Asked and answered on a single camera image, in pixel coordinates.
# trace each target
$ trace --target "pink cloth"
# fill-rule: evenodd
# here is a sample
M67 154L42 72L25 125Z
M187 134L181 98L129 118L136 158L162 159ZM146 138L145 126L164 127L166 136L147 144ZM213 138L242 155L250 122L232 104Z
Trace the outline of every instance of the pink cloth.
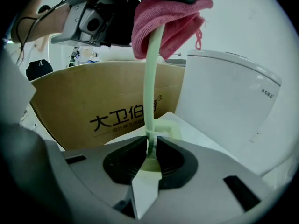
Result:
M211 8L212 0L196 0L194 4L164 0L142 0L135 10L132 47L137 59L144 59L148 50L150 33L165 24L160 55L168 59L194 33L197 33L196 48L201 47L200 26L204 18L199 10Z

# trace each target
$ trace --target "white toilet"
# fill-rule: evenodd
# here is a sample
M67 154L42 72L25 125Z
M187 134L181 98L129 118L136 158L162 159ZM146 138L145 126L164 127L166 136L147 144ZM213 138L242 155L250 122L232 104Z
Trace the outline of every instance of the white toilet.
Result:
M281 78L235 54L188 53L175 114L238 158L270 113Z

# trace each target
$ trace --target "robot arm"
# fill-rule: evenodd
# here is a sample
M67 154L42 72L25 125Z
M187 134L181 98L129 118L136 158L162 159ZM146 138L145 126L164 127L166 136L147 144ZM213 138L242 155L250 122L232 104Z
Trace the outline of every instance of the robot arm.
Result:
M129 46L139 0L67 0L72 6L60 36L53 44L71 46ZM196 0L173 0L194 3Z

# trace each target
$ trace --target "cardboard box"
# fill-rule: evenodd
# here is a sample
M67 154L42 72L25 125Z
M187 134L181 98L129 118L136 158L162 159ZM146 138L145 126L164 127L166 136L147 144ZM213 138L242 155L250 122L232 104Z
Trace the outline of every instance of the cardboard box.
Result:
M144 125L143 62L105 62L71 67L32 82L31 105L66 150L104 145ZM155 118L175 112L185 69L158 64Z

